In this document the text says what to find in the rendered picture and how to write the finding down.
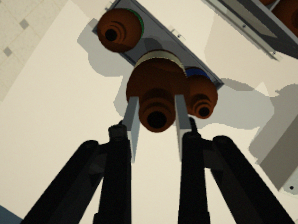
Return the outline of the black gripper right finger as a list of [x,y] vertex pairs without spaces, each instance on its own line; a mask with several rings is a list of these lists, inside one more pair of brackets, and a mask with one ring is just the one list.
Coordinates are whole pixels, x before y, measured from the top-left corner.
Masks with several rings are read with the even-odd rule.
[[178,224],[211,224],[205,168],[210,169],[236,224],[295,224],[230,137],[202,138],[195,119],[188,116],[183,95],[175,95],[175,110],[181,162]]

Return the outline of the brown bottle with blue label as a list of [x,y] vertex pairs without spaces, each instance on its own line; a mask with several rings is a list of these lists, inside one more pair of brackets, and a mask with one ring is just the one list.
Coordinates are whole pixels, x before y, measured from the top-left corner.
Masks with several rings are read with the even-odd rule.
[[[198,67],[185,68],[191,88],[188,114],[199,119],[209,118],[218,101],[218,92],[209,76]],[[196,112],[196,113],[195,113]]]

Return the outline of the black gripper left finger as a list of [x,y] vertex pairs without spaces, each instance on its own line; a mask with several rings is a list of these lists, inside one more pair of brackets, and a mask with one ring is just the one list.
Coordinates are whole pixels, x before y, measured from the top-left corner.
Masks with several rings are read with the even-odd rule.
[[140,129],[138,111],[139,98],[130,97],[123,120],[108,128],[109,142],[83,142],[20,224],[79,224],[102,178],[92,224],[132,224],[131,163]]

